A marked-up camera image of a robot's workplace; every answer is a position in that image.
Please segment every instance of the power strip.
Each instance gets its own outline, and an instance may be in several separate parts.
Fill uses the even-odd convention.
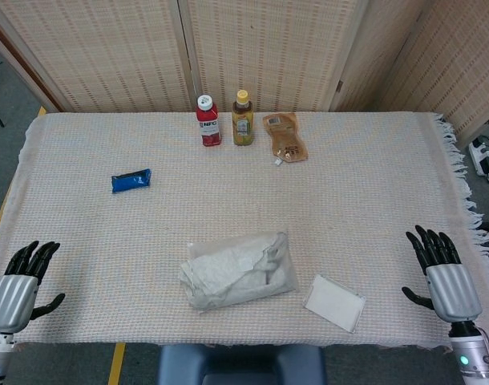
[[[469,153],[479,176],[489,176],[489,150],[478,138],[469,144]]]

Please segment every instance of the dark blue chair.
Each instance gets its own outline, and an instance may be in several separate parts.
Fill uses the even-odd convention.
[[[163,347],[159,385],[326,385],[325,354],[310,345]]]

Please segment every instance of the woven tablecloth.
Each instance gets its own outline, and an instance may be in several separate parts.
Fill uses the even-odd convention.
[[[448,344],[449,325],[404,297],[427,295],[405,232],[448,233],[470,269],[489,333],[489,264],[452,128],[435,114],[298,113],[309,159],[273,164],[255,141],[201,144],[194,114],[37,118],[0,223],[0,274],[34,239],[57,241],[38,305],[64,303],[18,335],[37,342]],[[152,170],[150,188],[111,193],[111,176]],[[199,313],[179,282],[189,242],[287,229],[300,290]],[[354,334],[306,310],[316,274],[367,298]]]

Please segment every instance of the robotic arm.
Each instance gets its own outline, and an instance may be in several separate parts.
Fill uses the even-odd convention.
[[[420,297],[408,287],[402,292],[415,304],[434,310],[451,323],[451,345],[466,385],[489,385],[489,340],[473,321],[482,313],[469,270],[462,265],[453,241],[415,226],[421,241],[413,234],[406,236],[414,247],[431,298]]]
[[[10,365],[16,343],[14,334],[22,331],[30,320],[55,310],[65,298],[65,294],[59,294],[50,304],[34,308],[38,288],[59,243],[46,243],[31,258],[37,246],[38,241],[34,241],[20,249],[0,277],[0,384]]]

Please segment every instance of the plastic bag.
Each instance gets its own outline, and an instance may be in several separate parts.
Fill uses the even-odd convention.
[[[188,301],[209,310],[297,289],[287,233],[267,232],[188,246],[180,267]]]

